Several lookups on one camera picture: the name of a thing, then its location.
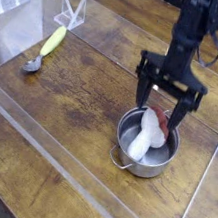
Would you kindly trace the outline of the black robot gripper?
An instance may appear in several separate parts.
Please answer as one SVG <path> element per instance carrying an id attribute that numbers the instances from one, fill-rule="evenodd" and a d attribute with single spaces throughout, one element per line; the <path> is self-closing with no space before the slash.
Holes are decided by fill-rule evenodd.
<path id="1" fill-rule="evenodd" d="M 173 37 L 165 55 L 141 51 L 141 61 L 136 68 L 139 79 L 136 105 L 143 107 L 153 85 L 175 97 L 178 103 L 167 124 L 169 131 L 176 129 L 187 113 L 196 111 L 208 92 L 191 71 L 191 62 L 199 45 L 198 41 Z"/>

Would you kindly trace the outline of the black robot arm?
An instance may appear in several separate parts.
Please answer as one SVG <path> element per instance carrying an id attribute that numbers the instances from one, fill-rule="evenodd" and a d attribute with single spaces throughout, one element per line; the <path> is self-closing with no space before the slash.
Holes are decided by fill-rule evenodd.
<path id="1" fill-rule="evenodd" d="M 180 8 L 179 19 L 173 25 L 172 42 L 165 55 L 141 52 L 136 68 L 138 85 L 136 105 L 143 107 L 154 85 L 175 97 L 177 105 L 167 128 L 176 129 L 185 115 L 199 108 L 208 89 L 191 70 L 194 56 L 200 55 L 199 46 L 209 34 L 218 47 L 218 0 L 170 0 Z"/>

